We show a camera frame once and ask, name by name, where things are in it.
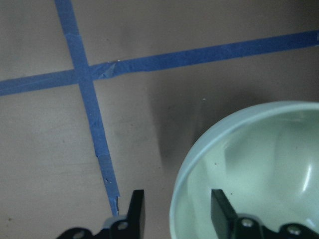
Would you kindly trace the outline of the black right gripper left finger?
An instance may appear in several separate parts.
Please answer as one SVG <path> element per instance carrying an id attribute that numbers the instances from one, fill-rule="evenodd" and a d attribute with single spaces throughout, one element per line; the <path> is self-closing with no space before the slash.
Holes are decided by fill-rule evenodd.
<path id="1" fill-rule="evenodd" d="M 127 232 L 129 239 L 143 239 L 145 230 L 145 192 L 134 190 L 127 212 Z"/>

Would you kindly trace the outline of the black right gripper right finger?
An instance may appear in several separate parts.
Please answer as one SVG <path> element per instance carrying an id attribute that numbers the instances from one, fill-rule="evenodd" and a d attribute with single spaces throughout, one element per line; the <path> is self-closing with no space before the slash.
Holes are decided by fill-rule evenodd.
<path id="1" fill-rule="evenodd" d="M 221 189 L 211 190 L 211 220 L 218 239 L 231 239 L 237 213 Z"/>

